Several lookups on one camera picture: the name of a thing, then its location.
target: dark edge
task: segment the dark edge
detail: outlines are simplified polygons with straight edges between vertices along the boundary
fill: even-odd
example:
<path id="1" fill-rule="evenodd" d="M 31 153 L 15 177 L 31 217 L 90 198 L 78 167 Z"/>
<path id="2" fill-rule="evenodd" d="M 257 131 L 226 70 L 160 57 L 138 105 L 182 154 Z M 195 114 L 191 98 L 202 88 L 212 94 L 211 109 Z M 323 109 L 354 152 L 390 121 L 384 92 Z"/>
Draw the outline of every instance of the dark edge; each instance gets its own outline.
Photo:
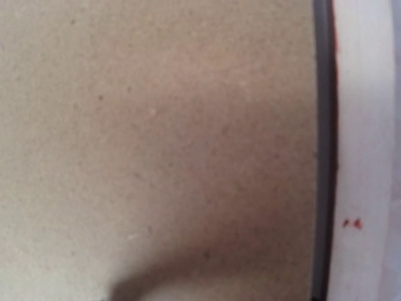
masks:
<path id="1" fill-rule="evenodd" d="M 337 174 L 337 74 L 334 0 L 313 0 L 318 87 L 318 193 L 312 301 L 326 301 Z"/>

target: white plastic rim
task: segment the white plastic rim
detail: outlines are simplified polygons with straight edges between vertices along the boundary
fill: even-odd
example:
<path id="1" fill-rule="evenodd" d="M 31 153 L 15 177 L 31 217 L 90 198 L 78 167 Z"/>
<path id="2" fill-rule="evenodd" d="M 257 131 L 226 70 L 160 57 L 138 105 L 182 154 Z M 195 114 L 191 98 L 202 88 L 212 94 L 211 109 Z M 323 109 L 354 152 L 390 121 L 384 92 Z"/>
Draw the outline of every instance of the white plastic rim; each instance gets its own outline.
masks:
<path id="1" fill-rule="evenodd" d="M 399 301 L 401 278 L 387 268 L 396 140 L 392 2 L 333 0 L 333 10 L 338 174 L 328 301 Z"/>

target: gray strip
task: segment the gray strip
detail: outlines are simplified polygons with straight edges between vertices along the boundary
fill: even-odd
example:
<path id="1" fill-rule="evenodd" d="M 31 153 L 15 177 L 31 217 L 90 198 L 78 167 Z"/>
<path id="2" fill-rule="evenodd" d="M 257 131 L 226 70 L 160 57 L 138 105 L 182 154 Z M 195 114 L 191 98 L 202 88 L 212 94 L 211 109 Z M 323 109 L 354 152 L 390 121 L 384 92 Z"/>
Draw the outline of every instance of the gray strip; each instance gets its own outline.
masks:
<path id="1" fill-rule="evenodd" d="M 325 301 L 330 271 L 337 167 L 335 30 L 332 0 L 314 0 L 318 79 L 318 200 L 312 300 Z"/>
<path id="2" fill-rule="evenodd" d="M 392 199 L 378 300 L 401 300 L 401 1 L 392 1 L 395 55 L 395 150 Z"/>

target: red mark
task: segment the red mark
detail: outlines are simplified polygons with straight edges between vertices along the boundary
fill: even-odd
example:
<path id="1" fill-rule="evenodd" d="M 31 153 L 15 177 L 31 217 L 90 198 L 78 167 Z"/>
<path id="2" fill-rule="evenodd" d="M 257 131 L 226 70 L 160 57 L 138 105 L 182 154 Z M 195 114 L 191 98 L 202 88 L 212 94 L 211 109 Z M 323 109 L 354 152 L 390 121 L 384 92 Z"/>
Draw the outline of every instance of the red mark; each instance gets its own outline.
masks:
<path id="1" fill-rule="evenodd" d="M 362 230 L 362 221 L 360 218 L 357 218 L 354 222 L 353 222 L 353 226 L 358 229 L 358 230 Z"/>
<path id="2" fill-rule="evenodd" d="M 347 227 L 350 224 L 350 220 L 348 218 L 344 219 L 343 228 Z"/>

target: beige surface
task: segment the beige surface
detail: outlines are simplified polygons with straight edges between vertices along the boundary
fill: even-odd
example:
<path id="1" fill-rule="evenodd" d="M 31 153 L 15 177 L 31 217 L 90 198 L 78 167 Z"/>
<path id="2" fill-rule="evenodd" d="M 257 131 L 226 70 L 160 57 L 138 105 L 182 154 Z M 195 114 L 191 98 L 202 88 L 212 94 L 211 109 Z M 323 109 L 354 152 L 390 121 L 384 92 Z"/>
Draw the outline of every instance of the beige surface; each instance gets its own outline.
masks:
<path id="1" fill-rule="evenodd" d="M 306 300 L 314 68 L 307 0 L 2 1 L 0 300 Z"/>

